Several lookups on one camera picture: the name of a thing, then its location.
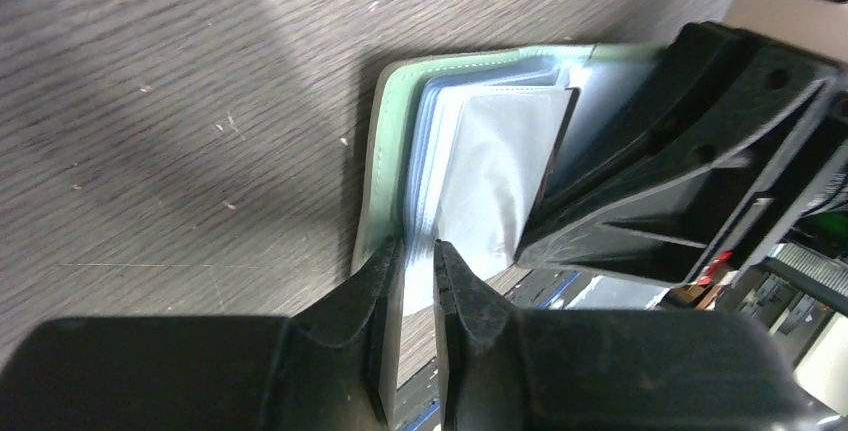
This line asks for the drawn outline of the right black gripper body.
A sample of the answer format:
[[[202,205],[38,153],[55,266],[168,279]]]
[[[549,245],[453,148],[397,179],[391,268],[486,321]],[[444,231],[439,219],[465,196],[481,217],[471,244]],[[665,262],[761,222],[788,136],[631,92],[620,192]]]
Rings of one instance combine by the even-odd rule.
[[[843,79],[733,86],[721,98],[717,145],[695,198],[695,225],[708,246],[696,283],[742,270],[809,208],[847,159],[847,84]]]

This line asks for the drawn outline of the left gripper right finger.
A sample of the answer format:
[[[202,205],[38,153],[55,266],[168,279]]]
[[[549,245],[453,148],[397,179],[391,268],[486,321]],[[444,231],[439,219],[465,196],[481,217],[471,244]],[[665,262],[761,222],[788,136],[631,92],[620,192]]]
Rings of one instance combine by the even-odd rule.
[[[436,273],[479,279],[437,241]],[[766,330],[737,313],[574,310],[521,323],[523,409],[473,430],[824,430]]]

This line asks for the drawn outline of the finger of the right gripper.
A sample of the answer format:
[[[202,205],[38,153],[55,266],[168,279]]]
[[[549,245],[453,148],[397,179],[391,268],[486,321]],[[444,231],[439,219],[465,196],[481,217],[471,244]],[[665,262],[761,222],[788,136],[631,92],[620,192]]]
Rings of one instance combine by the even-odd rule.
[[[668,286],[695,281],[708,246],[696,229],[695,198],[720,153],[717,103],[733,86],[783,85],[794,76],[839,80],[842,65],[747,30],[684,26],[568,183],[531,215],[517,263]],[[820,207],[801,217],[836,200],[836,174],[817,197]]]

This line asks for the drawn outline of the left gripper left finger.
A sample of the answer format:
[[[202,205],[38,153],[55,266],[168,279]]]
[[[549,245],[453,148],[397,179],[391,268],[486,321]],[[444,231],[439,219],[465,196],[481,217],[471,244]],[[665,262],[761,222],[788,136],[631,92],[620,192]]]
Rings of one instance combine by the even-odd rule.
[[[286,316],[69,317],[1,372],[5,430],[389,430],[403,243]]]

